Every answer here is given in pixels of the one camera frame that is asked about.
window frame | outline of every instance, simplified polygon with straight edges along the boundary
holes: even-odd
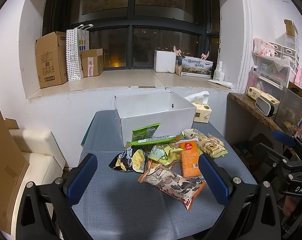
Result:
[[[220,33],[211,32],[211,0],[195,0],[198,3],[198,24],[182,20],[134,15],[135,0],[128,0],[127,16],[104,19],[93,19],[85,22],[66,26],[66,19],[70,18],[70,7],[67,6],[72,0],[47,0],[43,16],[42,35],[53,31],[63,31],[76,28],[80,24],[93,24],[90,31],[106,29],[127,29],[126,40],[126,67],[105,68],[104,70],[119,69],[152,69],[153,67],[133,66],[133,29],[153,28],[169,31],[177,31],[198,36],[198,48],[196,57],[210,51],[210,39],[220,38]]]

open box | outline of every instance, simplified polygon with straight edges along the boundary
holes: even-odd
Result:
[[[178,135],[192,127],[196,107],[170,90],[115,95],[117,122],[123,145],[132,140],[132,130],[161,123],[153,137]]]

gray table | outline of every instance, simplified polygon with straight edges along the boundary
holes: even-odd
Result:
[[[228,154],[216,159],[231,177],[256,184],[253,177],[210,124],[193,123],[193,128],[224,141]],[[101,111],[94,116],[80,161],[88,154],[98,158],[98,169],[78,205],[72,207],[94,240],[161,239],[187,237],[210,228],[221,214],[219,205],[206,185],[195,198],[191,211],[182,202],[147,183],[138,183],[141,173],[119,172],[108,165],[123,151],[115,111]],[[177,165],[175,172],[180,173]]]

chip bag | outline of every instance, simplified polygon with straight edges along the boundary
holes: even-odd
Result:
[[[109,167],[117,171],[136,171],[143,173],[146,155],[142,149],[136,146],[127,148],[124,152],[115,156]]]
[[[224,148],[224,142],[213,135],[208,134],[206,136],[197,129],[186,129],[182,132],[182,135],[187,139],[198,138],[198,148],[209,154],[212,158],[218,158],[228,153]]]
[[[191,210],[194,198],[206,185],[204,180],[192,181],[164,167],[160,163],[149,160],[148,169],[140,176],[138,182],[147,182],[171,197],[183,202],[187,210]]]
[[[174,160],[178,160],[182,151],[183,149],[175,148],[170,144],[162,143],[153,146],[148,158],[167,166],[170,165]]]

white tube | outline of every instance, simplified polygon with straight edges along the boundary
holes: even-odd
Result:
[[[217,80],[208,80],[209,82],[212,82],[214,84],[219,84],[221,86],[224,86],[229,89],[233,89],[233,84],[231,82],[226,82],[226,81],[217,81]]]

